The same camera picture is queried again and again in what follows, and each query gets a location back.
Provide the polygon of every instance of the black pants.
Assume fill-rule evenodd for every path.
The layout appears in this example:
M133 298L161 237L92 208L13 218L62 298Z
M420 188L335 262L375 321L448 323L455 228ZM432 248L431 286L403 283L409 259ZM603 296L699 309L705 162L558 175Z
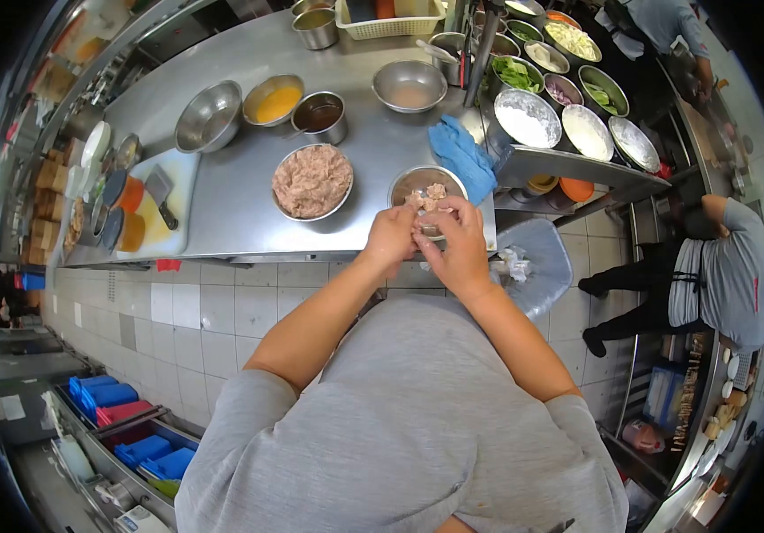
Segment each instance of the black pants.
M669 289L672 283L688 283L672 281L681 241L640 246L642 261L623 264L580 280L580 290L596 296L611 289L648 292L648 298L638 307L587 329L587 337L614 340L636 334L689 334L709 329L701 318L682 326L669 325Z

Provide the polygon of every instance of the person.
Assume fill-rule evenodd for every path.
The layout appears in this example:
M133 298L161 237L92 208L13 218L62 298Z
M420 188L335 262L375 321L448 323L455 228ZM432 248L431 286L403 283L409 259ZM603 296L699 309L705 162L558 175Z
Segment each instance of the person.
M480 211L438 207L458 219L381 211L350 266L227 381L175 499L181 533L625 529L581 392L489 280ZM438 225L444 252L420 222ZM391 298L345 335L418 248L458 300Z
M654 47L654 52L668 55L678 36L684 37L690 53L696 58L698 96L700 101L710 98L714 87L714 73L710 66L708 48L704 45L701 23L686 0L612 0L618 10L627 10L636 26ZM643 56L645 44L622 31L605 8L599 9L595 21L611 33L613 43L629 60Z
M599 298L612 289L648 292L639 307L583 331L594 356L605 355L605 340L710 328L741 353L764 345L764 223L732 198L705 195L702 209L720 239L643 245L642 261L579 281Z

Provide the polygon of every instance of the stainless steel counter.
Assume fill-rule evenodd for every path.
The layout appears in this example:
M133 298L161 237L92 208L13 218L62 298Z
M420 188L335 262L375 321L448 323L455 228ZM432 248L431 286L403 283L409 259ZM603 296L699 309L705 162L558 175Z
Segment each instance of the stainless steel counter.
M270 178L284 156L308 142L281 139L292 131L290 124L243 124L227 147L201 158L181 258L361 250L374 216L387 207L391 181L411 166L435 163L426 128L443 112L459 117L483 141L478 111L462 108L464 91L451 88L443 102L419 115L390 111L376 99L370 83L379 68L394 60L427 60L414 45L416 37L354 41L342 32L332 48L310 51L290 25L290 13L282 11L211 37L149 73L107 109L113 144L136 133L148 157L172 146L185 105L221 80L235 80L245 94L274 74L292 72L304 80L306 94L334 91L345 100L350 132L338 147L354 167L355 187L340 211L317 223L282 216L270 198ZM488 249L494 250L492 198L479 207ZM114 261L115 254L77 247L66 265Z

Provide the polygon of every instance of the spoon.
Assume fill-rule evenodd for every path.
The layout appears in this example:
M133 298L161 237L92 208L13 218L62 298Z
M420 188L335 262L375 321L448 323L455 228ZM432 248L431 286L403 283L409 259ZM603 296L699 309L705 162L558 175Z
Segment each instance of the spoon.
M417 44L420 48L423 48L427 54L429 54L432 57L436 57L445 63L452 63L453 65L459 64L459 60L455 57L450 55L450 52L445 50L444 48L438 48L434 44L428 44L425 43L422 39L418 39L415 41L415 44Z

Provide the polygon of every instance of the glass jar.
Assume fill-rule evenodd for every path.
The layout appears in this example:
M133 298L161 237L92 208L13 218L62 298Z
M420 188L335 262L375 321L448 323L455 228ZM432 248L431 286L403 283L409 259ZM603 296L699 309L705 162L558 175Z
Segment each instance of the glass jar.
M120 207L111 210L104 223L104 235L100 242L113 251L136 251L145 239L145 219Z
M142 203L145 194L145 184L125 170L112 171L104 182L104 192L101 195L104 205L113 209L120 207L129 213L135 213Z

